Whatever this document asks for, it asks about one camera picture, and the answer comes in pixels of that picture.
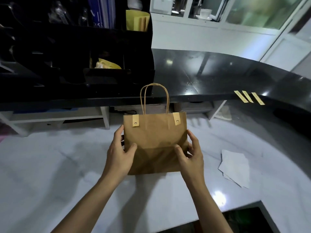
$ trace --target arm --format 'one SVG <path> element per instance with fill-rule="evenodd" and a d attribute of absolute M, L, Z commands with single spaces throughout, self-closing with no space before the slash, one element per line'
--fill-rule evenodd
<path fill-rule="evenodd" d="M 121 145 L 123 129 L 124 126 L 121 125 L 115 132 L 101 178 L 51 233 L 92 231 L 113 191 L 128 174 L 133 163 L 137 145 L 132 144 L 126 153 L 123 151 Z"/>
<path fill-rule="evenodd" d="M 204 180 L 204 161 L 198 139 L 189 130 L 192 141 L 188 143 L 189 153 L 185 156 L 179 145 L 175 152 L 181 166 L 181 175 L 192 196 L 203 232 L 233 233 L 217 204 L 210 195 Z"/>

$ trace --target forearm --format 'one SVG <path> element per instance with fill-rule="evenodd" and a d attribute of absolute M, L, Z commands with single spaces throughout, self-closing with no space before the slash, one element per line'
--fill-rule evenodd
<path fill-rule="evenodd" d="M 203 232 L 232 233 L 230 226 L 210 195 L 205 183 L 188 185 Z"/>
<path fill-rule="evenodd" d="M 116 180 L 111 179 L 109 176 L 101 178 L 52 233 L 91 232 L 118 184 Z"/>

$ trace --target white napkin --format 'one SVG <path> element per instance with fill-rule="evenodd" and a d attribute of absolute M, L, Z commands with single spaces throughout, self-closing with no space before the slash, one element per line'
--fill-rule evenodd
<path fill-rule="evenodd" d="M 249 164 L 248 159 L 242 153 L 221 150 L 222 162 L 219 170 L 224 178 L 231 180 L 239 186 L 249 188 Z"/>

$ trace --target glossy black counter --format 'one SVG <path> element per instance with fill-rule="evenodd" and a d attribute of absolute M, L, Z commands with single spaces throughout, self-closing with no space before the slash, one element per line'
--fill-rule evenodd
<path fill-rule="evenodd" d="M 234 90 L 256 92 L 266 103 L 311 112 L 311 80 L 257 61 L 220 53 L 153 49 L 154 82 L 164 85 L 170 102 L 238 99 Z M 0 111 L 140 104 L 139 92 L 109 96 L 107 86 L 86 94 L 85 85 L 0 92 Z M 153 87 L 147 103 L 165 102 Z"/>

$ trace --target sticker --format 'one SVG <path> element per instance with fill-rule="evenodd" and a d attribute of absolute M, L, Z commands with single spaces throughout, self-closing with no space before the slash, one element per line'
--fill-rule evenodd
<path fill-rule="evenodd" d="M 246 96 L 246 98 L 248 99 L 249 102 L 254 103 L 254 101 L 252 100 L 252 98 L 249 96 L 249 94 L 247 93 L 247 91 L 242 91 L 243 94 Z"/>
<path fill-rule="evenodd" d="M 244 103 L 248 103 L 247 99 L 245 99 L 244 96 L 242 96 L 242 94 L 239 91 L 234 91 L 238 97 L 244 102 Z"/>
<path fill-rule="evenodd" d="M 179 125 L 180 124 L 180 115 L 179 113 L 173 113 L 173 117 L 174 117 L 174 121 L 175 121 L 175 125 Z"/>
<path fill-rule="evenodd" d="M 132 115 L 133 118 L 133 127 L 139 126 L 139 114 Z"/>
<path fill-rule="evenodd" d="M 265 105 L 265 103 L 259 98 L 259 96 L 256 94 L 256 92 L 252 92 L 252 94 L 260 105 Z"/>

